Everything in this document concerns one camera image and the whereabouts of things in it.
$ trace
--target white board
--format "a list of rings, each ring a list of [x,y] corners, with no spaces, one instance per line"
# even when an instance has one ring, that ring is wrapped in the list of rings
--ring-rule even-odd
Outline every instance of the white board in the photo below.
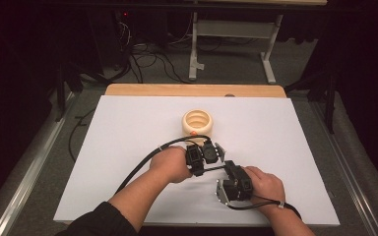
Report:
[[[182,136],[181,118],[192,109],[212,115],[211,138],[226,150],[225,159],[258,166],[283,180],[286,201],[306,224],[340,224],[291,100],[266,97],[102,96],[54,220],[70,222],[107,201],[147,154]],[[227,179],[223,170],[170,184],[145,223],[269,225],[257,210],[219,203],[217,179]]]

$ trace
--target cream ring-shaped object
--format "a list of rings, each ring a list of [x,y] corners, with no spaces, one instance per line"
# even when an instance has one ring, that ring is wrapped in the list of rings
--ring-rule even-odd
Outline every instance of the cream ring-shaped object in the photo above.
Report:
[[[213,131],[213,117],[205,110],[188,111],[182,118],[182,131],[183,136],[206,135],[210,137]],[[192,141],[199,146],[204,144],[202,138]]]

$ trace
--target black sleeve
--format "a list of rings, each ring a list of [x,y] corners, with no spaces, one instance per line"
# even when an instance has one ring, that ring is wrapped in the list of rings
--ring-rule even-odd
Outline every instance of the black sleeve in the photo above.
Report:
[[[101,203],[94,211],[73,221],[56,236],[137,236],[131,223],[110,203]]]

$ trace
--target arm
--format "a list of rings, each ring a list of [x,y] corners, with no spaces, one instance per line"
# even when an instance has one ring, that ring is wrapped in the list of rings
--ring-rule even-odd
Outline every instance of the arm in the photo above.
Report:
[[[153,157],[147,172],[108,202],[121,211],[138,232],[161,191],[169,183],[180,183],[191,176],[186,166],[185,149],[169,147]]]
[[[284,201],[284,184],[273,174],[264,173],[257,167],[248,166],[244,171],[250,176],[253,183],[253,194],[267,199]],[[259,204],[266,200],[253,197],[252,204]],[[314,235],[302,220],[290,209],[279,208],[276,205],[260,206],[258,210],[262,212],[270,221],[275,234],[284,235]]]

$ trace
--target forearm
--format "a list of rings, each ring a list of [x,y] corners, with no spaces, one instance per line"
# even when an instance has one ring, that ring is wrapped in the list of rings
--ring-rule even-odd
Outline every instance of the forearm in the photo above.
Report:
[[[314,233],[306,226],[303,221],[290,209],[277,208],[271,215],[267,215],[272,228],[277,236],[308,236]]]
[[[153,202],[167,184],[166,176],[149,170],[114,195],[109,202],[121,211],[138,232]]]

